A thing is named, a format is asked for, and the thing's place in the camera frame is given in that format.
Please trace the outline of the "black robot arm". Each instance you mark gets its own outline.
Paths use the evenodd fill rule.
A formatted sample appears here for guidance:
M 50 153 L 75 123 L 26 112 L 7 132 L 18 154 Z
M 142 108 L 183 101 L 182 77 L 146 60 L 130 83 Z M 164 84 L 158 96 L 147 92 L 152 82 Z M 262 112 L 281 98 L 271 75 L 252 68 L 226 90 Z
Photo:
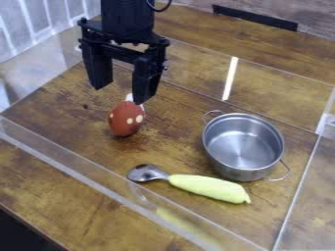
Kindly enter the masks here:
M 167 66 L 170 41 L 154 32 L 155 0 L 100 0 L 100 20 L 80 18 L 80 49 L 91 86 L 112 83 L 112 60 L 134 65 L 132 97 L 138 105 L 158 92 Z

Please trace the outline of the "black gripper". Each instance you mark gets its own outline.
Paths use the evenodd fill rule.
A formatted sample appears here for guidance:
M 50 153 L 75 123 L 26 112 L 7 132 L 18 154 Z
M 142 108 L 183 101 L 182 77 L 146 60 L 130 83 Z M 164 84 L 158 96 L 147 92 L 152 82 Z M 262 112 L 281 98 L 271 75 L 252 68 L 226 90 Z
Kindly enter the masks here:
M 86 18 L 78 21 L 78 25 L 91 86 L 99 90 L 112 82 L 112 59 L 135 63 L 132 96 L 134 102 L 142 105 L 156 95 L 162 73 L 168 69 L 168 39 L 151 30 L 112 34 L 102 29 L 102 21 Z

